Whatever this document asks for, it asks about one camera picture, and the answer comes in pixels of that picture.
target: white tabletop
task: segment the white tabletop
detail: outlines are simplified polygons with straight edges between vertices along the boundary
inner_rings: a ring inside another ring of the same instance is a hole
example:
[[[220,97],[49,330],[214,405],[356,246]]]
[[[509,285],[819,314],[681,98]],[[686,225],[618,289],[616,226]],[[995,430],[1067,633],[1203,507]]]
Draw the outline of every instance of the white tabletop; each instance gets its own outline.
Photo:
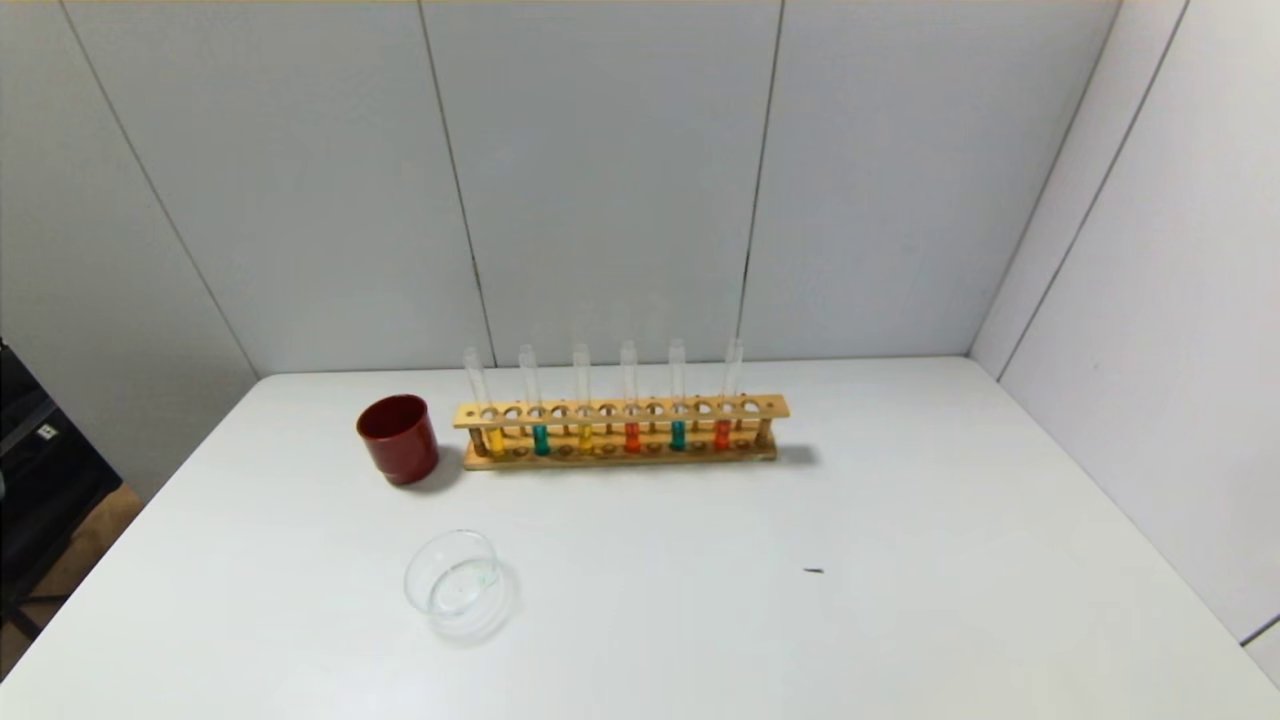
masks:
[[[494,375],[515,398],[515,372]],[[714,388],[713,368],[690,375]],[[544,396],[568,379],[544,370]],[[666,372],[641,382],[663,391]],[[1280,717],[1280,692],[977,365],[750,364],[745,383],[791,405],[778,462],[507,474],[460,470],[462,372],[262,380],[0,685],[0,715]],[[616,384],[596,373],[598,395]],[[428,398],[447,446],[412,491],[353,429],[396,392]],[[481,644],[440,639],[401,592],[453,528],[518,578]]]

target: orange liquid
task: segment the orange liquid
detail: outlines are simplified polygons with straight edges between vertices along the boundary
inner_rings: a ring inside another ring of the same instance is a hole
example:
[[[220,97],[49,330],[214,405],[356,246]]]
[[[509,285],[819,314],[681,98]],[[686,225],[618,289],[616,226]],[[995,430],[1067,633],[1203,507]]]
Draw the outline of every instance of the orange liquid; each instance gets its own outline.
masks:
[[[716,420],[716,450],[728,450],[728,430],[733,427],[733,420]]]
[[[627,423],[627,442],[625,450],[627,452],[640,452],[640,423]]]

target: floor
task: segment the floor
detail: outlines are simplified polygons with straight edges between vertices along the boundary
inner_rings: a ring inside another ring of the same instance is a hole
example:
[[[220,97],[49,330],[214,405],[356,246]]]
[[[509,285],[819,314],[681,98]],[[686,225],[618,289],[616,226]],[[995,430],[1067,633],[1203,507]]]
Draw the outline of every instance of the floor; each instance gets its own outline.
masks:
[[[140,511],[142,500],[128,487],[106,496],[72,536],[70,547],[36,585],[35,594],[70,594]],[[58,614],[58,605],[31,605],[23,610],[38,625],[45,626]],[[18,664],[28,647],[31,643],[27,638],[5,623],[4,629],[0,629],[0,680]]]

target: test tube rack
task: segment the test tube rack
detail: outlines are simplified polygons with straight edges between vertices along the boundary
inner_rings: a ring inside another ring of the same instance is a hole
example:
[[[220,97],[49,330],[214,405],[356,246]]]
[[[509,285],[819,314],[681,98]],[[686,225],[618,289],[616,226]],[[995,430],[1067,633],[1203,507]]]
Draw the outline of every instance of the test tube rack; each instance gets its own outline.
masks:
[[[463,404],[453,416],[454,428],[471,433],[462,465],[467,470],[531,468],[603,468],[609,465],[673,465],[684,462],[746,462],[777,460],[773,420],[790,418],[781,395],[740,395],[732,400],[692,396],[684,405],[669,397],[641,400],[630,409],[622,400],[586,405],[570,400],[543,404],[530,414],[524,402],[495,402],[489,407]],[[671,447],[671,424],[685,423],[685,447]],[[717,421],[732,423],[728,447],[714,447]],[[627,452],[625,425],[640,425],[639,452]],[[534,452],[535,425],[545,425],[550,454]],[[581,428],[591,425],[591,448],[581,448]],[[488,433],[500,432],[502,454],[493,452]]]

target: dark red cup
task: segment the dark red cup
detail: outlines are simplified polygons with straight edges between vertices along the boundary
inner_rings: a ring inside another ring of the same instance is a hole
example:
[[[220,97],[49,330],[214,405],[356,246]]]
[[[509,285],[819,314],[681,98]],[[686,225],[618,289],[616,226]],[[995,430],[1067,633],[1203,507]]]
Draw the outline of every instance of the dark red cup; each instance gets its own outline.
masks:
[[[416,395],[393,395],[370,405],[356,420],[356,432],[393,486],[421,480],[440,461],[426,401]]]

